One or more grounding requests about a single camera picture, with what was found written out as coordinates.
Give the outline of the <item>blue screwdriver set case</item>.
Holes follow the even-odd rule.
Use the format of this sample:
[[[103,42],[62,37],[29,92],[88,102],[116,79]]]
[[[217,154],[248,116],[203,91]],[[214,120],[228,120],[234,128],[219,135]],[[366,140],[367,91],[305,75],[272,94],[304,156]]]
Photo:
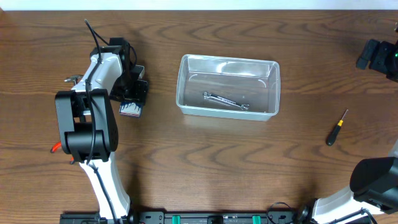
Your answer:
[[[123,101],[119,107],[119,114],[139,118],[142,114],[143,105],[139,103],[129,103]]]

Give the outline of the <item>small claw hammer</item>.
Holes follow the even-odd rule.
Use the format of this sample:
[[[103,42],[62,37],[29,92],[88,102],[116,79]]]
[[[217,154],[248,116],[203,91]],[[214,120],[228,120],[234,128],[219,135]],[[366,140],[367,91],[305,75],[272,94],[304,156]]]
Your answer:
[[[79,80],[81,80],[82,78],[83,78],[82,75],[72,75],[72,76],[66,78],[64,80],[64,82],[65,83],[73,83],[74,85],[76,85],[79,82]]]

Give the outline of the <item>silver double ring wrench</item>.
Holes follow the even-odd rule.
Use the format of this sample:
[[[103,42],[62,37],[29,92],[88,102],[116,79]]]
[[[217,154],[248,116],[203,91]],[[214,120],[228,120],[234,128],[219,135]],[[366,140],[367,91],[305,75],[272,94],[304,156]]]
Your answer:
[[[247,111],[249,109],[248,104],[241,104],[241,103],[235,102],[233,100],[223,98],[222,96],[216,95],[214,93],[209,93],[207,91],[205,91],[203,93],[203,97],[205,100],[214,101],[214,102],[221,103],[221,104],[227,105],[227,106],[235,106],[237,108],[240,108],[243,111]]]

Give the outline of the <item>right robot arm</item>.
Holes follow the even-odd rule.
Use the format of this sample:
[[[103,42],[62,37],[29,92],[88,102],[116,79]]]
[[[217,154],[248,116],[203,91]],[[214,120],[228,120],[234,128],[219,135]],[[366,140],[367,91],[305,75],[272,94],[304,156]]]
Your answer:
[[[397,43],[369,39],[356,67],[369,68],[397,81]],[[397,212],[397,145],[387,157],[364,159],[349,186],[304,205],[294,223],[376,223],[375,215]]]

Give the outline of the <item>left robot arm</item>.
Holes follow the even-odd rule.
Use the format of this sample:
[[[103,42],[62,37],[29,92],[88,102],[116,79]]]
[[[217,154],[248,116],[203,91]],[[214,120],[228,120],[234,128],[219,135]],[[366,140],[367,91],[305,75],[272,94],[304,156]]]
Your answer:
[[[86,172],[98,199],[96,213],[64,213],[60,223],[134,223],[116,165],[119,133],[112,101],[120,114],[140,117],[149,84],[145,68],[131,61],[134,51],[122,37],[113,37],[90,53],[86,73],[70,77],[74,86],[55,96],[60,147]]]

